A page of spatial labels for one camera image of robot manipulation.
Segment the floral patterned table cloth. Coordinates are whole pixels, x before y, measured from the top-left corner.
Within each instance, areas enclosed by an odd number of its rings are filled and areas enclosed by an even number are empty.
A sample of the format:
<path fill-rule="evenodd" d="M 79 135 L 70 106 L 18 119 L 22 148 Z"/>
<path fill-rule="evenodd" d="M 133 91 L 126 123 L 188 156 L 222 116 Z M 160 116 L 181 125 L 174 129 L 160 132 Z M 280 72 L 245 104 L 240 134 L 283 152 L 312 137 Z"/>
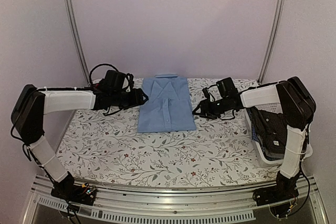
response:
<path fill-rule="evenodd" d="M 75 112 L 56 151 L 75 178 L 132 186 L 212 187 L 276 178 L 278 165 L 263 165 L 245 112 L 220 120 L 196 117 L 196 130 L 138 133 L 139 108 L 104 116 Z"/>

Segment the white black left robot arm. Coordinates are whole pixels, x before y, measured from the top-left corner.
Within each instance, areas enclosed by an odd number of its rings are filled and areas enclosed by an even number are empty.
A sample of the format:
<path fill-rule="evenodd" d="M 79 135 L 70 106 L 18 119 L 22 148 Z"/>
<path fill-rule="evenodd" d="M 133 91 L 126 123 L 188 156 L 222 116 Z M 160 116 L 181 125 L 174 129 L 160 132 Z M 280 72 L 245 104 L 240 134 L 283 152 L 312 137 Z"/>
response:
<path fill-rule="evenodd" d="M 28 159 L 45 171 L 54 188 L 67 200 L 78 195 L 73 176 L 64 168 L 55 151 L 46 140 L 44 116 L 49 113 L 75 110 L 119 111 L 144 105 L 149 97 L 134 87 L 133 75 L 117 70 L 107 71 L 98 83 L 89 82 L 86 87 L 37 88 L 24 86 L 11 114 L 15 138 L 22 141 Z"/>

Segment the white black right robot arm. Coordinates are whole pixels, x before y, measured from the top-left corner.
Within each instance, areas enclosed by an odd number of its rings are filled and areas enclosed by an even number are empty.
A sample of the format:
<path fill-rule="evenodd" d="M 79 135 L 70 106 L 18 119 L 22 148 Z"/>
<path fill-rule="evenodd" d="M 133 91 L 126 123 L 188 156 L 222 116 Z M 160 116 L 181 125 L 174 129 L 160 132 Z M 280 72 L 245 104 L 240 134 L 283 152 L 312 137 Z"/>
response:
<path fill-rule="evenodd" d="M 298 77 L 263 84 L 238 91 L 232 78 L 216 82 L 220 100 L 211 100 L 208 88 L 204 88 L 205 99 L 193 110 L 194 115 L 206 119 L 219 119 L 227 111 L 239 111 L 260 105 L 278 103 L 287 127 L 284 159 L 277 174 L 276 186 L 271 196 L 276 201 L 284 200 L 291 194 L 298 177 L 303 173 L 301 162 L 306 155 L 309 142 L 310 124 L 316 111 L 316 103 Z"/>

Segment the light blue long sleeve shirt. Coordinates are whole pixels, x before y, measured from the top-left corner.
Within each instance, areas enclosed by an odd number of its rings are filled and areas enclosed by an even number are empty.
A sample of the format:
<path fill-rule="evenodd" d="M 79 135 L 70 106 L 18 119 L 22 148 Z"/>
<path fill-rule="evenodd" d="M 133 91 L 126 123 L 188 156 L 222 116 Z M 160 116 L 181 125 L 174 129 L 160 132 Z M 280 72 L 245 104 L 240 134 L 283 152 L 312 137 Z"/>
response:
<path fill-rule="evenodd" d="M 140 106 L 139 133 L 195 131 L 188 81 L 175 74 L 143 79 L 149 100 Z"/>

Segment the aluminium frame post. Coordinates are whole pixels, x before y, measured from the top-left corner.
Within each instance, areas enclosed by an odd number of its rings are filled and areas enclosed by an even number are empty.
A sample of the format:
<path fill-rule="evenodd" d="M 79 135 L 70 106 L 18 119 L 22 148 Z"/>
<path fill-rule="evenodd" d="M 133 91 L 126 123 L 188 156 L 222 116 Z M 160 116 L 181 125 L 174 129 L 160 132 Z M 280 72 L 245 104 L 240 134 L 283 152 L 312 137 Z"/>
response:
<path fill-rule="evenodd" d="M 77 52 L 77 56 L 79 59 L 79 65 L 82 70 L 86 83 L 89 83 L 89 69 L 88 69 L 86 59 L 85 59 L 85 54 L 82 48 L 82 43 L 81 43 L 79 31 L 78 31 L 77 22 L 76 22 L 73 2 L 72 0 L 64 0 L 64 2 L 65 2 L 65 8 L 66 8 L 67 16 L 68 16 L 70 31 L 71 31 L 73 42 L 75 45 L 75 50 Z"/>
<path fill-rule="evenodd" d="M 274 18 L 273 18 L 273 22 L 271 26 L 270 36 L 267 42 L 264 59 L 261 64 L 261 69 L 260 69 L 260 73 L 259 73 L 258 80 L 257 80 L 259 84 L 264 82 L 264 79 L 265 79 L 265 76 L 266 76 L 266 73 L 267 73 L 267 70 L 270 64 L 272 52 L 273 52 L 276 38 L 277 38 L 277 32 L 278 32 L 280 21 L 281 21 L 282 11 L 284 8 L 284 2 L 285 0 L 276 1 L 276 8 L 275 8 Z"/>

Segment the blue checked shirt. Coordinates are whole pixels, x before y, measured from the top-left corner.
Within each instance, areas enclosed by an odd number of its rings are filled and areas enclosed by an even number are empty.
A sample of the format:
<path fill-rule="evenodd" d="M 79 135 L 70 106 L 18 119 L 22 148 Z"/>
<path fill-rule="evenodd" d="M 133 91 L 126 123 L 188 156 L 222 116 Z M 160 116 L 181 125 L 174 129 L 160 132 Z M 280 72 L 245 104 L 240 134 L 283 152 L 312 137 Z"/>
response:
<path fill-rule="evenodd" d="M 266 154 L 265 148 L 263 147 L 261 139 L 256 132 L 256 128 L 254 127 L 248 112 L 245 112 L 245 120 L 246 120 L 247 124 L 249 125 L 249 131 L 250 131 L 250 134 L 251 134 L 252 143 L 256 144 L 256 146 L 257 146 L 256 149 L 259 151 L 260 157 L 267 160 L 268 162 L 278 160 L 277 158 L 270 157 Z"/>

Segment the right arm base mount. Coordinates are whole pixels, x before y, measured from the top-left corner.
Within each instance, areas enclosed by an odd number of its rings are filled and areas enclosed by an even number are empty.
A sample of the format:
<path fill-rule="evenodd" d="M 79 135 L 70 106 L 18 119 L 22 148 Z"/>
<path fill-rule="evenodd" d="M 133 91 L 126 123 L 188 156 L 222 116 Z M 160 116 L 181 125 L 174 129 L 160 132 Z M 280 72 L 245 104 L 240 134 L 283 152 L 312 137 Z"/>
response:
<path fill-rule="evenodd" d="M 253 192 L 252 199 L 257 206 L 263 206 L 294 199 L 299 196 L 296 183 L 261 187 Z"/>

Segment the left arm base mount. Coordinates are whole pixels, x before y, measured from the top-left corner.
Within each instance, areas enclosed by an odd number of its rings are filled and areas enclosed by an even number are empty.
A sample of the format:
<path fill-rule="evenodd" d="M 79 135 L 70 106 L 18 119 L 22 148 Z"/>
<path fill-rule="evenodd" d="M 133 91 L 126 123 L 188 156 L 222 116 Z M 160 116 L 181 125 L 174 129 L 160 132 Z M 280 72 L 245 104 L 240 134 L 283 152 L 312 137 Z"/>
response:
<path fill-rule="evenodd" d="M 56 183 L 51 191 L 53 197 L 88 206 L 93 206 L 96 194 L 97 187 L 88 183 L 82 185 Z"/>

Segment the right aluminium frame post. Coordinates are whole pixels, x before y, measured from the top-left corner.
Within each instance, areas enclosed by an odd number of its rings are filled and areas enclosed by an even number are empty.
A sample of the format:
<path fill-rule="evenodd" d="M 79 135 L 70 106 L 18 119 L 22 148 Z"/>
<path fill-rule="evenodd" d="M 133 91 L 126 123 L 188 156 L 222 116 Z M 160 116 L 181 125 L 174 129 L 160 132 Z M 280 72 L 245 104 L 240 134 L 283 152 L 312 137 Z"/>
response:
<path fill-rule="evenodd" d="M 281 21 L 282 11 L 284 8 L 284 2 L 285 0 L 276 1 L 276 8 L 275 8 L 274 18 L 273 18 L 273 22 L 271 26 L 270 36 L 267 42 L 264 59 L 261 64 L 261 69 L 260 69 L 260 73 L 259 73 L 258 80 L 257 80 L 259 84 L 264 82 L 264 79 L 265 79 L 265 76 L 266 76 L 266 73 L 267 73 L 267 70 L 270 64 L 272 52 L 273 52 L 276 38 L 277 38 L 277 32 L 278 32 L 280 21 Z"/>

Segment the aluminium front rail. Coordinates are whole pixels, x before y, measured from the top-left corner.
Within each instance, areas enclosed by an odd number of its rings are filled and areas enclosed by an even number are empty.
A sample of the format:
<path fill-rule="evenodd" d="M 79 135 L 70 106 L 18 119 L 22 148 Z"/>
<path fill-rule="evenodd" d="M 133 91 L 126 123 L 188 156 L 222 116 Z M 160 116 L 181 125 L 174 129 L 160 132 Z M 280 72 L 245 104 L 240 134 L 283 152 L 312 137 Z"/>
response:
<path fill-rule="evenodd" d="M 98 183 L 93 205 L 67 211 L 51 195 L 51 182 L 36 176 L 23 223 L 330 223 L 314 178 L 297 182 L 293 215 L 273 216 L 275 204 L 258 206 L 256 189 L 273 182 L 209 188 L 155 188 Z"/>

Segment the black striped shirt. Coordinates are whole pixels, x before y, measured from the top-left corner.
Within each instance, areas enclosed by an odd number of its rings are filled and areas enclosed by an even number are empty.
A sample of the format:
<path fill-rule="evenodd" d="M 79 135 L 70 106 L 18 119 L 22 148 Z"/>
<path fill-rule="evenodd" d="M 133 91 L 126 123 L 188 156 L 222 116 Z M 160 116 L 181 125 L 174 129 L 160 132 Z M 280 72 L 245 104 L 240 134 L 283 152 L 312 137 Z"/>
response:
<path fill-rule="evenodd" d="M 256 107 L 248 108 L 247 112 L 265 150 L 276 157 L 283 156 L 287 142 L 287 122 L 283 114 Z"/>

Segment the white plastic laundry basket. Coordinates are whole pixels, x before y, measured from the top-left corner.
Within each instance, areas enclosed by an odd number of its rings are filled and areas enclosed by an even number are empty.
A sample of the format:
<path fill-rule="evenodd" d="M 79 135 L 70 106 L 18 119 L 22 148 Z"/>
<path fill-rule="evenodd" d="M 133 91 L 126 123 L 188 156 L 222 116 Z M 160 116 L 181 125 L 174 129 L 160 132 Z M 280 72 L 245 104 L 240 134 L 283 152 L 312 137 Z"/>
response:
<path fill-rule="evenodd" d="M 246 108 L 245 121 L 259 166 L 280 166 L 287 142 L 287 124 L 280 105 Z"/>

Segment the red black plaid shirt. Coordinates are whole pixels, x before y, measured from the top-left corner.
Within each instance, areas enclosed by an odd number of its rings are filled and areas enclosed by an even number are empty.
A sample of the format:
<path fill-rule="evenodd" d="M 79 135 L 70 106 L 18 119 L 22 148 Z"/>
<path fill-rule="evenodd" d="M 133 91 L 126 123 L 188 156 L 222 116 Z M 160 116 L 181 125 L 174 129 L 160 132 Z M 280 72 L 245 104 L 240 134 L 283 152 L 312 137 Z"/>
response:
<path fill-rule="evenodd" d="M 104 78 L 95 79 L 95 80 L 93 80 L 93 81 L 90 82 L 89 87 L 91 89 L 97 89 L 97 90 L 99 89 L 99 90 L 101 90 L 104 87 L 104 81 L 105 81 Z"/>

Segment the left aluminium frame post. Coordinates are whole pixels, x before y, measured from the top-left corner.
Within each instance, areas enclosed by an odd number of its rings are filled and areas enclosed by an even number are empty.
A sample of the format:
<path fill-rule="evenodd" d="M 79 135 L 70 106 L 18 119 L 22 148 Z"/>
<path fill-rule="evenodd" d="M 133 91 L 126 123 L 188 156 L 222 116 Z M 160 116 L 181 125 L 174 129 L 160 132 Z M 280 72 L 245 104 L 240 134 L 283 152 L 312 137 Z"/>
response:
<path fill-rule="evenodd" d="M 76 22 L 73 2 L 72 0 L 64 0 L 64 2 L 65 2 L 65 8 L 66 8 L 67 16 L 68 16 L 70 31 L 71 31 L 73 42 L 75 45 L 75 50 L 77 52 L 77 56 L 79 59 L 79 65 L 82 70 L 86 83 L 89 83 L 89 69 L 88 69 L 86 59 L 85 59 L 85 54 L 82 48 L 82 43 L 81 43 L 79 31 L 78 31 L 77 22 Z"/>

